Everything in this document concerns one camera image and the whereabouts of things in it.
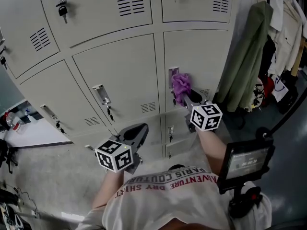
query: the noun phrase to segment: person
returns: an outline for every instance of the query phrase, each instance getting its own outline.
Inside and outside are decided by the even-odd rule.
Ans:
[[[181,167],[134,177],[108,171],[93,209],[77,230],[263,230],[271,226],[272,207],[263,195],[243,218],[232,219],[228,204],[233,192],[217,187],[226,145],[211,131],[198,130],[211,172]],[[242,188],[245,193],[252,182]]]

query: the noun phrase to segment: green jacket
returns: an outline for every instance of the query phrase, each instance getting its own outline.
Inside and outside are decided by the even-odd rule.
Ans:
[[[225,70],[217,102],[227,104],[227,110],[245,108],[252,96],[267,41],[273,8],[265,1],[253,4],[248,13],[245,29]]]

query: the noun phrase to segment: display mount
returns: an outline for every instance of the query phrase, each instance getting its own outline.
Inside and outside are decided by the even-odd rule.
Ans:
[[[247,181],[259,180],[269,171],[268,163],[274,154],[272,138],[229,143],[217,180],[220,194],[234,189],[234,198],[229,203],[232,218],[245,216],[262,200],[260,187],[253,187],[245,194],[241,189]]]

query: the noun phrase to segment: purple cloth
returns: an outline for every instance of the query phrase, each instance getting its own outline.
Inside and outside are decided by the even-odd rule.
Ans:
[[[178,73],[172,76],[172,83],[174,86],[174,93],[176,96],[176,102],[184,106],[182,93],[191,94],[190,77],[187,73]]]

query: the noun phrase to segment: bottle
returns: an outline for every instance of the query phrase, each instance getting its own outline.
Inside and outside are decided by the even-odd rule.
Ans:
[[[10,113],[10,111],[6,112],[4,116],[8,126],[17,133],[21,133],[21,127],[24,125],[24,122],[15,113]]]
[[[37,123],[37,120],[35,118],[33,118],[30,114],[30,111],[28,110],[28,108],[25,110],[24,114],[29,118],[30,122],[33,124]]]

